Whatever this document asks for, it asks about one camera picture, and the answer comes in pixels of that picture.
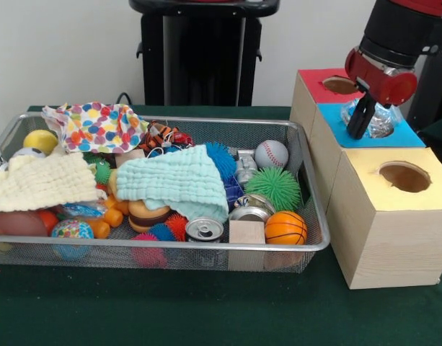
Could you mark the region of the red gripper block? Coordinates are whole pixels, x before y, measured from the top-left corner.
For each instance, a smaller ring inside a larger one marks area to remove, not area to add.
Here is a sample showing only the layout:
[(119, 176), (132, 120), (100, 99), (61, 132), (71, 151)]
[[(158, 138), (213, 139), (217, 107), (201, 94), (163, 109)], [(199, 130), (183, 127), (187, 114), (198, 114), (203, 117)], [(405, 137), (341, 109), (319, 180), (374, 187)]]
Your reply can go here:
[(414, 93), (417, 77), (412, 69), (397, 68), (364, 54), (358, 47), (352, 49), (345, 60), (348, 78), (362, 93), (347, 125), (350, 137), (361, 139), (371, 122), (376, 102), (381, 105), (402, 105)]

